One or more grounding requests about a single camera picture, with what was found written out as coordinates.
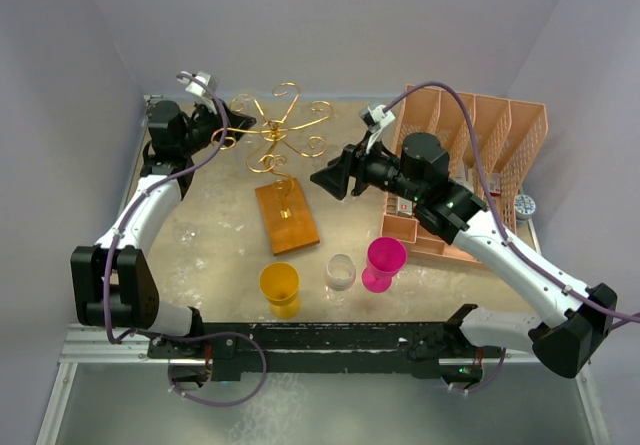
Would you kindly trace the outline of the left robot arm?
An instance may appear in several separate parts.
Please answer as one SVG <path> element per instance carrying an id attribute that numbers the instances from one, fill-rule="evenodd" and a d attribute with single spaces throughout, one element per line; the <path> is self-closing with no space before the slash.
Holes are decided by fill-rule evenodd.
<path id="1" fill-rule="evenodd" d="M 81 324 L 108 333 L 124 328 L 171 336 L 171 346 L 184 357 L 202 352 L 206 334 L 200 312 L 161 299 L 145 255 L 191 186 L 194 155 L 210 145 L 215 133 L 232 143 L 255 124 L 255 118 L 237 111 L 222 119 L 203 104 L 190 114 L 170 100 L 151 106 L 150 139 L 142 151 L 134 195 L 109 231 L 93 245 L 77 247 L 70 257 Z"/>

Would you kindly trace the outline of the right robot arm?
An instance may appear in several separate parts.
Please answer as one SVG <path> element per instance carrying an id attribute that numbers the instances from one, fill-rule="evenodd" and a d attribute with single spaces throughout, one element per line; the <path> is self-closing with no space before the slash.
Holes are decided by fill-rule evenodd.
<path id="1" fill-rule="evenodd" d="M 576 377 L 611 331 L 616 293 L 588 286 L 528 247 L 483 199 L 450 178 L 449 161 L 434 135 L 419 132 L 404 139 L 399 156 L 379 144 L 347 145 L 310 180 L 338 200 L 370 186 L 410 200 L 422 228 L 479 260 L 533 309 L 527 316 L 474 308 L 445 331 L 452 354 L 518 350 L 561 377 Z"/>

